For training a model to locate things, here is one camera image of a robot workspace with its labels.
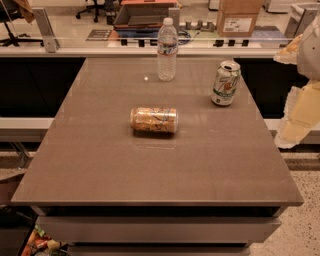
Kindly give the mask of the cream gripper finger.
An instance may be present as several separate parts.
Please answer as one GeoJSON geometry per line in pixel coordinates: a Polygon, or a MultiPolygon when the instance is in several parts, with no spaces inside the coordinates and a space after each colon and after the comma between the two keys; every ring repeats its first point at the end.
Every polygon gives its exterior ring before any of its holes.
{"type": "Polygon", "coordinates": [[[295,37],[286,47],[274,55],[273,60],[281,64],[298,65],[298,53],[302,37],[302,34],[295,37]]]}
{"type": "Polygon", "coordinates": [[[310,80],[302,88],[293,86],[288,93],[284,116],[280,119],[274,142],[279,148],[292,148],[319,123],[320,82],[310,80]]]}

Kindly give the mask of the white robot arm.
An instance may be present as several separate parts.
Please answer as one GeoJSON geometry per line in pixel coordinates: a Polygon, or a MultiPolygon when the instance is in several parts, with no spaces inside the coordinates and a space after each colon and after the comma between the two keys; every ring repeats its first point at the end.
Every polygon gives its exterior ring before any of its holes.
{"type": "Polygon", "coordinates": [[[284,117],[280,120],[274,142],[289,149],[298,145],[320,123],[320,16],[304,32],[280,50],[274,60],[296,64],[299,74],[309,79],[302,88],[288,93],[284,117]]]}

